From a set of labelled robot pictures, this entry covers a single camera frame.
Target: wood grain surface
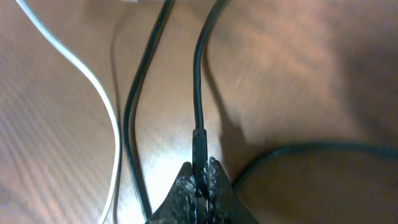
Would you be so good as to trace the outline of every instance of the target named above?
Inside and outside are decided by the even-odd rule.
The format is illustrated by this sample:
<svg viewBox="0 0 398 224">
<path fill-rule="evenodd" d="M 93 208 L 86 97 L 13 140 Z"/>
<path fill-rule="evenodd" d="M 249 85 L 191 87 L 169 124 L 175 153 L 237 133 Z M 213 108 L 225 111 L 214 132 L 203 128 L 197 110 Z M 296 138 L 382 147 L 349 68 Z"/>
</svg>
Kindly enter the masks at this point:
<svg viewBox="0 0 398 224">
<path fill-rule="evenodd" d="M 115 68 L 123 106 L 161 3 L 27 2 L 113 101 Z M 191 159 L 193 51 L 213 3 L 176 2 L 142 88 L 153 210 Z M 203 59 L 209 154 L 233 179 L 295 142 L 397 147 L 397 40 L 393 0 L 230 1 Z M 13 0 L 0 0 L 0 123 L 0 223 L 95 223 L 114 156 L 106 110 Z M 238 192 L 261 223 L 398 223 L 397 174 L 394 161 L 319 152 L 264 164 Z M 118 223 L 142 222 L 123 157 Z"/>
</svg>

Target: cable connector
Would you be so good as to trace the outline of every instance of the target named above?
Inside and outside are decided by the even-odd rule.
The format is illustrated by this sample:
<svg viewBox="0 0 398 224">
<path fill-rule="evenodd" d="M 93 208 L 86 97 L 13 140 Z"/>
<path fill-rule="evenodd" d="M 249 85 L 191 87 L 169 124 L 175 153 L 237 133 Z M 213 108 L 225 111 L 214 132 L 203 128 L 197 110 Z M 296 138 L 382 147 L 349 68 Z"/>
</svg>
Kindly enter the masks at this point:
<svg viewBox="0 0 398 224">
<path fill-rule="evenodd" d="M 205 180 L 207 168 L 207 134 L 205 129 L 193 130 L 192 139 L 192 171 L 197 182 L 197 197 L 208 198 Z"/>
</svg>

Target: table surface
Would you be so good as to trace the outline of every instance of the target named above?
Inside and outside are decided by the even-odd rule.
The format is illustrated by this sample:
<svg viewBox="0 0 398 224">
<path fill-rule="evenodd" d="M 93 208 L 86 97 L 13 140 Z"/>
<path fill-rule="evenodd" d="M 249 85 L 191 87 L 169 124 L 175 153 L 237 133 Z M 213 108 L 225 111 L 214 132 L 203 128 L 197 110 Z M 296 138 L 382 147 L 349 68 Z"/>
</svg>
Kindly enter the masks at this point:
<svg viewBox="0 0 398 224">
<path fill-rule="evenodd" d="M 124 107 L 161 3 L 28 3 L 113 103 L 116 74 Z M 213 3 L 176 2 L 142 88 L 136 134 L 153 210 L 191 159 L 193 52 Z M 0 223 L 94 223 L 114 157 L 100 97 L 13 0 L 0 1 L 0 21 Z M 295 142 L 398 146 L 397 40 L 393 0 L 230 1 L 202 79 L 209 154 L 234 179 Z M 397 172 L 365 154 L 288 156 L 238 195 L 261 223 L 397 223 Z M 143 222 L 124 154 L 117 218 Z"/>
</svg>

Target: white cable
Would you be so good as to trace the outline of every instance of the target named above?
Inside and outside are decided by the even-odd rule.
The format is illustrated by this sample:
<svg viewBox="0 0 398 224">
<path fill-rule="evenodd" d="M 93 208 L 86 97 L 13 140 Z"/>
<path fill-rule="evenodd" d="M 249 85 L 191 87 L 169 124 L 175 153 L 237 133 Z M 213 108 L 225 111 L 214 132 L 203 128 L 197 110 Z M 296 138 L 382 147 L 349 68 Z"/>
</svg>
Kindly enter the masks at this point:
<svg viewBox="0 0 398 224">
<path fill-rule="evenodd" d="M 106 199 L 104 210 L 98 221 L 99 224 L 102 224 L 104 223 L 109 208 L 111 206 L 115 183 L 116 183 L 116 177 L 119 172 L 118 170 L 119 158 L 121 155 L 121 140 L 119 135 L 119 126 L 118 122 L 116 121 L 115 113 L 113 112 L 112 109 L 112 104 L 108 96 L 106 95 L 104 88 L 101 86 L 100 82 L 95 77 L 94 73 L 91 72 L 90 69 L 88 69 L 88 67 L 80 59 L 78 59 L 78 57 L 76 57 L 63 44 L 61 44 L 61 42 L 57 40 L 57 38 L 55 38 L 50 33 L 50 31 L 47 30 L 47 28 L 45 28 L 45 26 L 39 21 L 39 19 L 35 16 L 35 14 L 32 12 L 32 10 L 29 8 L 29 6 L 25 3 L 24 0 L 16 0 L 16 2 L 25 12 L 30 21 L 32 21 L 33 25 L 36 26 L 36 28 L 43 34 L 43 36 L 50 42 L 50 44 L 52 44 L 66 59 L 68 59 L 70 63 L 72 63 L 72 65 L 74 65 L 77 69 L 79 69 L 85 75 L 85 77 L 89 79 L 91 84 L 94 86 L 94 88 L 100 95 L 106 107 L 106 111 L 108 112 L 109 118 L 111 119 L 113 134 L 114 134 L 115 153 L 114 153 L 114 162 L 113 162 L 112 177 L 111 177 L 111 186 L 109 187 L 108 198 Z"/>
</svg>

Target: black cord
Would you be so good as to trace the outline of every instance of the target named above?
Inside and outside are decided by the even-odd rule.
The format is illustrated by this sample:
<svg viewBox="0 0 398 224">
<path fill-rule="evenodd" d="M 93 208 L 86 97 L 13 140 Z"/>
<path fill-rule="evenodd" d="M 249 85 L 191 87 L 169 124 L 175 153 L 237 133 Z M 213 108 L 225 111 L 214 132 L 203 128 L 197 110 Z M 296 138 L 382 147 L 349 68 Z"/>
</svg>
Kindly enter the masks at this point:
<svg viewBox="0 0 398 224">
<path fill-rule="evenodd" d="M 127 97 L 126 107 L 124 109 L 124 116 L 123 116 L 124 117 L 123 118 L 123 139 L 124 139 L 124 145 L 126 148 L 126 157 L 127 157 L 127 161 L 128 161 L 129 167 L 130 167 L 130 171 L 131 171 L 131 179 L 137 188 L 138 200 L 141 204 L 144 218 L 146 218 L 146 219 L 148 219 L 152 215 L 152 209 L 150 207 L 150 202 L 149 202 L 147 190 L 145 187 L 145 181 L 144 181 L 144 177 L 143 177 L 142 170 L 141 170 L 141 163 L 139 161 L 137 144 L 135 141 L 135 130 L 134 130 L 135 116 L 133 117 L 132 121 L 130 120 L 130 116 L 131 116 L 134 100 L 136 101 L 136 105 L 138 103 L 139 93 L 137 94 L 136 98 L 134 98 L 134 97 L 136 96 L 136 93 L 137 93 L 137 90 L 139 89 L 140 84 L 142 84 L 145 79 L 145 75 L 147 73 L 149 65 L 154 56 L 154 52 L 156 51 L 160 36 L 163 33 L 165 23 L 167 22 L 167 19 L 169 17 L 169 14 L 170 14 L 173 4 L 174 4 L 174 1 L 165 0 L 165 2 L 163 3 L 162 9 L 160 10 L 159 15 L 157 16 L 155 25 L 152 29 L 152 32 L 150 33 L 148 43 L 145 47 L 144 55 L 142 56 L 140 64 L 138 66 L 136 76 L 134 77 L 134 79 L 132 81 L 130 92 Z M 132 127 L 133 127 L 132 133 L 130 133 L 130 131 L 129 131 L 130 123 L 133 124 L 132 125 Z"/>
<path fill-rule="evenodd" d="M 265 152 L 254 158 L 242 169 L 237 178 L 235 178 L 235 180 L 232 182 L 232 188 L 237 189 L 241 182 L 244 181 L 254 169 L 258 168 L 261 164 L 271 159 L 278 159 L 280 156 L 287 156 L 290 154 L 315 151 L 365 152 L 375 156 L 398 161 L 397 149 L 394 150 L 387 147 L 368 146 L 350 142 L 309 142 L 294 144 Z"/>
<path fill-rule="evenodd" d="M 195 49 L 195 57 L 193 59 L 193 104 L 195 107 L 195 122 L 197 129 L 203 129 L 203 112 L 201 107 L 201 54 L 205 46 L 205 42 L 210 36 L 210 32 L 220 14 L 224 3 L 227 0 L 217 0 L 211 11 L 206 18 L 206 21 L 200 32 L 200 36 Z M 265 152 L 251 162 L 249 162 L 244 169 L 238 174 L 237 178 L 233 181 L 232 187 L 236 189 L 239 184 L 260 164 L 266 162 L 270 159 L 277 159 L 280 156 L 310 152 L 310 151 L 356 151 L 356 152 L 367 152 L 381 157 L 386 157 L 388 159 L 398 160 L 398 150 L 386 147 L 375 147 L 367 146 L 363 144 L 356 143 L 346 143 L 346 142 L 310 142 L 303 144 L 296 144 L 291 146 L 285 146 L 278 148 L 274 151 Z"/>
<path fill-rule="evenodd" d="M 200 31 L 197 46 L 195 47 L 195 54 L 193 56 L 193 109 L 195 111 L 195 128 L 204 129 L 203 124 L 203 109 L 201 105 L 201 75 L 200 62 L 203 46 L 206 39 L 209 37 L 211 28 L 217 20 L 218 14 L 221 12 L 226 0 L 217 0 L 211 8 L 209 15 L 206 18 L 205 24 Z"/>
</svg>

